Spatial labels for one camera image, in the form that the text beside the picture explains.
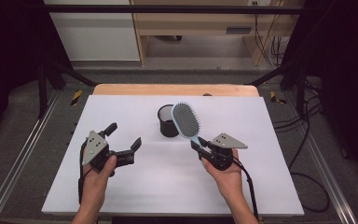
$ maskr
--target carpeted floor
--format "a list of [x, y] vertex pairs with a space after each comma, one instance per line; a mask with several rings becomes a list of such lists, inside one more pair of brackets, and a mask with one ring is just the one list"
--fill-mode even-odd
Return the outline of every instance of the carpeted floor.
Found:
[[[85, 76], [103, 83], [230, 83], [243, 84], [259, 77], [258, 71], [83, 71]], [[65, 77], [68, 82], [64, 91], [61, 91], [57, 105], [52, 112], [34, 151], [27, 161], [17, 184], [10, 194], [0, 218], [21, 218], [38, 220], [71, 220], [71, 217], [54, 217], [40, 212], [45, 196], [59, 169], [72, 132], [87, 101], [87, 96], [93, 88]], [[295, 116], [289, 104], [271, 102], [270, 92], [275, 91], [278, 99], [287, 100], [277, 82], [270, 81], [258, 88], [265, 98], [268, 112], [272, 121], [288, 120]], [[83, 93], [76, 105], [71, 105], [76, 91]], [[312, 100], [316, 105], [318, 99]], [[9, 97], [9, 106], [0, 122], [0, 186], [5, 180], [11, 165], [34, 127], [38, 113], [37, 83], [31, 82], [14, 90]], [[340, 155], [340, 144], [323, 113], [317, 113], [310, 119], [310, 130], [323, 152], [338, 184], [340, 185], [355, 217], [358, 220], [358, 164], [356, 161], [343, 159]], [[277, 133], [283, 155], [289, 164], [294, 157], [303, 134], [297, 127], [288, 132]], [[321, 182], [317, 167], [310, 158], [309, 149], [299, 154], [293, 165], [293, 172], [299, 172], [315, 178]], [[301, 202], [314, 209], [322, 209], [327, 200], [321, 188], [307, 178], [296, 175], [293, 177]], [[305, 210], [303, 217], [265, 217], [265, 223], [341, 223], [333, 204], [322, 213]], [[114, 217], [116, 223], [135, 223], [136, 218]], [[226, 223], [223, 220], [208, 220], [209, 223]]]

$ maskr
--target cup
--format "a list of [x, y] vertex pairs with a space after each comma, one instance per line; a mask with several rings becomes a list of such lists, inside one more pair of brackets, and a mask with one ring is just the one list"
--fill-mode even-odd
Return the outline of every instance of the cup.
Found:
[[166, 137], [175, 137], [179, 134], [172, 120], [172, 108], [173, 105], [164, 105], [158, 110], [157, 113], [159, 120], [159, 130], [161, 131], [162, 135]]

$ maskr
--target black metal frame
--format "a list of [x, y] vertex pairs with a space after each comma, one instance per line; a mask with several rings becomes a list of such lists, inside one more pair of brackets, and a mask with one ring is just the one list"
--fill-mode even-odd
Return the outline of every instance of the black metal frame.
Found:
[[[334, 5], [336, 0], [326, 1], [327, 4], [333, 2], [331, 4]], [[314, 38], [318, 33], [318, 28], [321, 22], [323, 22], [325, 16], [331, 9], [331, 6], [323, 7], [307, 7], [307, 4], [303, 7], [221, 7], [221, 6], [128, 6], [128, 5], [35, 5], [35, 4], [24, 4], [21, 3], [22, 10], [39, 10], [46, 13], [54, 12], [54, 13], [199, 13], [199, 14], [276, 14], [276, 15], [320, 15], [319, 20], [315, 23], [313, 27], [309, 28], [309, 32], [300, 43], [299, 47], [295, 50], [295, 53], [291, 57], [290, 60], [285, 60], [283, 58], [282, 66], [276, 68], [275, 70], [269, 72], [263, 77], [248, 83], [246, 85], [254, 85], [258, 86], [264, 83], [265, 81], [276, 77], [279, 74], [285, 74], [286, 76], [283, 78], [281, 83], [281, 87], [284, 90], [291, 89], [297, 79], [300, 82], [304, 81], [304, 73], [301, 70], [301, 64], [304, 60], [307, 59], [308, 52], [311, 50], [311, 46], [314, 46], [312, 42], [312, 38]], [[76, 73], [73, 69], [67, 68], [55, 61], [49, 61], [51, 65], [55, 68], [67, 73], [68, 75], [82, 81], [83, 83], [89, 86], [95, 86], [97, 83], [92, 82], [78, 73]], [[300, 67], [300, 74], [297, 75], [293, 70], [296, 70]], [[40, 87], [46, 88], [46, 85], [43, 83], [40, 84]], [[300, 96], [303, 96], [304, 88], [298, 88], [298, 97], [297, 97], [297, 109], [300, 116], [303, 116], [304, 112], [302, 106], [304, 99], [299, 99]], [[46, 102], [43, 96], [41, 96], [41, 103], [43, 101]]]

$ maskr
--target brush bristles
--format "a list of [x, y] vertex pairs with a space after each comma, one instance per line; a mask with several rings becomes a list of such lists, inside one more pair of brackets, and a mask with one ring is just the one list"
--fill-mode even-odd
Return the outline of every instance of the brush bristles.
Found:
[[192, 137], [199, 134], [199, 119], [188, 103], [179, 103], [174, 106], [172, 115], [182, 135]]

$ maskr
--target floor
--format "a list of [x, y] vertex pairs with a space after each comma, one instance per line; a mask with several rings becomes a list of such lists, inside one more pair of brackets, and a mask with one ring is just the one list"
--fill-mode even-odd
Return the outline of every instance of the floor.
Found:
[[[243, 84], [265, 75], [273, 69], [273, 65], [263, 63], [253, 66], [241, 37], [222, 36], [183, 36], [177, 41], [173, 36], [156, 36], [150, 39], [147, 60], [144, 67], [133, 63], [78, 63], [77, 70], [85, 77], [99, 82], [110, 83], [230, 83]], [[38, 113], [37, 83], [32, 82], [14, 90], [9, 96], [9, 106], [0, 122], [0, 188], [6, 183], [7, 174], [13, 176], [13, 183], [7, 188], [7, 194], [0, 203], [0, 221], [2, 223], [30, 223], [36, 220], [67, 222], [70, 217], [53, 217], [41, 214], [49, 186], [61, 164], [66, 146], [71, 140], [71, 133], [81, 115], [82, 108], [87, 101], [87, 95], [92, 88], [78, 83], [65, 76], [68, 82], [64, 91], [49, 90], [49, 96], [57, 95], [55, 108], [47, 123], [42, 124], [43, 132], [37, 136], [34, 145], [31, 145], [29, 154], [24, 152], [24, 143], [33, 130]], [[275, 77], [258, 87], [258, 91], [265, 102], [274, 122], [293, 118], [296, 113], [291, 105], [296, 91], [281, 91], [279, 82], [281, 77]], [[310, 82], [320, 85], [318, 78], [311, 78]], [[70, 106], [74, 92], [83, 91], [83, 96], [76, 106]], [[271, 101], [271, 92], [276, 94], [279, 101]], [[313, 92], [307, 92], [309, 99]], [[318, 101], [313, 100], [312, 106], [320, 108]], [[332, 128], [323, 114], [318, 111], [310, 119], [309, 141], [293, 165], [293, 172], [307, 174], [318, 180], [324, 189], [330, 190], [337, 183], [339, 192], [344, 201], [335, 199], [339, 194], [330, 191], [330, 206], [322, 212], [312, 212], [306, 209], [303, 217], [265, 217], [265, 223], [358, 223], [358, 164], [356, 161], [346, 160], [340, 155], [340, 143], [337, 141]], [[293, 130], [277, 130], [283, 156], [289, 164], [295, 156], [298, 146], [304, 137], [304, 125], [296, 126]], [[325, 181], [324, 170], [318, 164], [315, 151], [323, 155], [332, 173], [333, 187]], [[25, 157], [22, 166], [18, 164], [18, 155]], [[314, 182], [299, 175], [293, 175], [299, 198], [305, 206], [316, 210], [323, 209], [329, 202], [324, 191]], [[350, 208], [353, 219], [345, 220], [339, 211], [346, 203]], [[116, 223], [130, 223], [129, 219], [116, 217]]]

